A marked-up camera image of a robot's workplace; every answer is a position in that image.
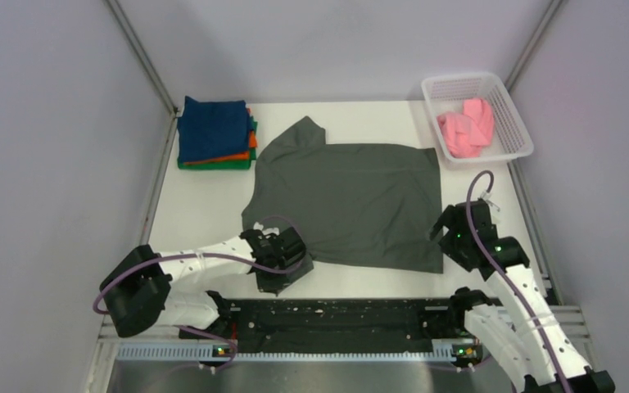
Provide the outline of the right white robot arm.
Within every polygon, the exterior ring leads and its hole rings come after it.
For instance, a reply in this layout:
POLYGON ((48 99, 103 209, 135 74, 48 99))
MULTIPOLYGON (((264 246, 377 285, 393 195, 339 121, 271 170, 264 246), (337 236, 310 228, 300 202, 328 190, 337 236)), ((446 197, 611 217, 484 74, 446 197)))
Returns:
POLYGON ((562 329, 537 286, 530 261, 513 237, 499 237, 488 202, 447 206, 431 238, 468 272, 478 271, 495 299, 461 287, 450 297, 447 325, 457 337, 476 337, 517 392, 613 392, 562 329))

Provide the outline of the dark grey t-shirt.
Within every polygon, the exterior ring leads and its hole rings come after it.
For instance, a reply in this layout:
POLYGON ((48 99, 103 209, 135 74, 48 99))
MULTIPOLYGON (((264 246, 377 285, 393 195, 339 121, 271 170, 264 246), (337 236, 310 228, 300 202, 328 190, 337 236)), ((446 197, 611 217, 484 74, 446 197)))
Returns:
POLYGON ((263 149, 243 227, 295 224, 320 262, 441 273, 429 238, 442 212, 435 150, 326 137, 304 117, 263 149))

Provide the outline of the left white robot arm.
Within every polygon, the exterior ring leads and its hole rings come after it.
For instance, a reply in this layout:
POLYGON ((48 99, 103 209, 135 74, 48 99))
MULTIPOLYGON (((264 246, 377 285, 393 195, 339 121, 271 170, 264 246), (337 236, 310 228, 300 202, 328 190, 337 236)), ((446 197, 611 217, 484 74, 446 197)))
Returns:
POLYGON ((211 284, 252 275, 259 291, 277 295, 313 267, 293 227, 247 229, 189 251, 160 253, 146 244, 133 248, 101 282, 93 310, 109 316, 122 338, 160 325, 195 337, 231 339, 231 305, 211 284))

